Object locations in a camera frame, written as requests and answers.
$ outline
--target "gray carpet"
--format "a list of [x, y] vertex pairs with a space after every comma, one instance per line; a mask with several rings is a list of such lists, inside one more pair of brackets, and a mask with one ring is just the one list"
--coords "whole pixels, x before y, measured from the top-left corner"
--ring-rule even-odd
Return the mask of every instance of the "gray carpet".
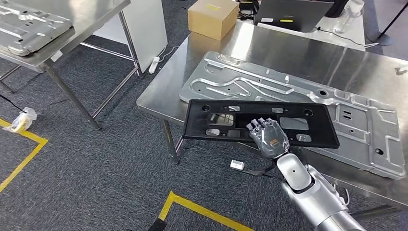
[[[188, 35], [186, 9], [192, 0], [163, 0], [167, 51]], [[127, 53], [127, 47], [98, 37], [88, 42]], [[0, 61], [5, 72], [12, 64]], [[132, 69], [132, 63], [87, 47], [77, 47], [55, 66], [62, 79], [93, 111]], [[223, 142], [188, 141], [182, 161], [168, 155], [160, 121], [136, 107], [154, 75], [133, 77], [100, 114], [95, 131], [46, 74], [21, 68], [5, 83], [4, 94], [41, 115], [30, 131], [49, 142], [0, 193], [1, 230], [148, 230], [172, 190], [175, 194], [258, 231], [312, 230], [283, 194], [276, 179], [255, 178], [229, 169], [231, 159], [261, 167], [259, 156]], [[18, 111], [0, 101], [0, 118]], [[171, 125], [174, 137], [181, 127]], [[32, 151], [33, 142], [0, 132], [0, 178]], [[351, 212], [377, 206], [352, 193]], [[398, 215], [361, 221], [371, 231], [399, 227]], [[169, 231], [228, 230], [179, 205], [166, 218]]]

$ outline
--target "yellow floor tape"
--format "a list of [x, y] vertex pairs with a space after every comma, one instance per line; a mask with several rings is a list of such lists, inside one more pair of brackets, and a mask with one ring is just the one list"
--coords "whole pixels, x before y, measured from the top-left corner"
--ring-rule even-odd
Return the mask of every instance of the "yellow floor tape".
[[[4, 120], [0, 119], [0, 127], [7, 127], [10, 126], [9, 123], [7, 123]], [[48, 142], [47, 139], [44, 139], [42, 137], [39, 137], [31, 132], [28, 131], [22, 131], [19, 133], [20, 135], [29, 138], [32, 141], [35, 141], [38, 143], [38, 145], [34, 148], [30, 154], [14, 169], [14, 171], [0, 184], [0, 193], [3, 191], [3, 189], [14, 179], [17, 174], [23, 170], [23, 168], [30, 162], [30, 160], [41, 150], [42, 147]]]
[[170, 207], [173, 203], [177, 203], [185, 208], [188, 208], [196, 213], [199, 213], [203, 216], [206, 216], [212, 220], [215, 220], [216, 222], [223, 224], [225, 226], [230, 227], [231, 229], [238, 230], [238, 231], [253, 231], [253, 229], [248, 228], [238, 222], [235, 222], [229, 218], [226, 218], [218, 213], [215, 213], [211, 210], [208, 210], [202, 206], [199, 206], [197, 204], [194, 204], [193, 202], [186, 200], [182, 197], [179, 197], [173, 193], [173, 191], [170, 191], [170, 194], [168, 195], [166, 202], [162, 208], [162, 211], [160, 212], [159, 218], [161, 220], [165, 220], [167, 217], [167, 214], [170, 210]]

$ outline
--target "metal sheet panel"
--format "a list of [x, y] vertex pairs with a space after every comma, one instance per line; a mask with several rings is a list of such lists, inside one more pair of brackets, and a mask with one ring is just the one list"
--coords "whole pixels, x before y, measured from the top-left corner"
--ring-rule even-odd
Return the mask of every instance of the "metal sheet panel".
[[69, 19], [7, 0], [0, 2], [0, 49], [26, 56], [72, 26]]
[[180, 91], [180, 98], [255, 100], [327, 105], [339, 149], [308, 148], [380, 176], [405, 176], [393, 106], [210, 51]]

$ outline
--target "cardboard box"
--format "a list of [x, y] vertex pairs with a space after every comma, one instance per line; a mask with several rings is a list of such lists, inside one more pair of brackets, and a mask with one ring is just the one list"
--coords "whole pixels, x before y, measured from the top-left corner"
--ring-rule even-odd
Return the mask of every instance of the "cardboard box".
[[238, 6], [231, 0], [198, 0], [188, 10], [189, 30], [221, 40], [237, 22]]

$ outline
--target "yellow label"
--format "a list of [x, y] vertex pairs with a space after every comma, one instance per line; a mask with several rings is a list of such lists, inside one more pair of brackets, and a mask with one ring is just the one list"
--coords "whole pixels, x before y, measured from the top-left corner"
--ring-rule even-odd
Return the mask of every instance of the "yellow label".
[[270, 145], [274, 145], [274, 144], [276, 144], [278, 142], [278, 140], [277, 139], [273, 139], [273, 140], [271, 140], [269, 143], [270, 143]]
[[207, 4], [206, 7], [207, 7], [208, 9], [213, 10], [213, 11], [219, 11], [219, 9], [221, 9], [221, 7], [217, 7], [217, 6], [211, 5], [211, 4]]

